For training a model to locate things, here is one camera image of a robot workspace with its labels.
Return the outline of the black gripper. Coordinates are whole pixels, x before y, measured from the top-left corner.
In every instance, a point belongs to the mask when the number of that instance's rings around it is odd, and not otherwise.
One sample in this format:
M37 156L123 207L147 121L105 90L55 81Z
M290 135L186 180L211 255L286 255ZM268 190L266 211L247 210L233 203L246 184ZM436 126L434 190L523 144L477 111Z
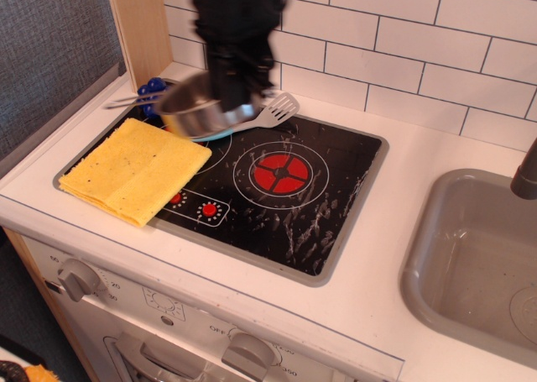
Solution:
M274 84L274 57L269 36L280 25L285 0L192 0L196 33L205 41L213 97L222 110L250 103L250 92L234 59L255 63L249 89L268 96Z

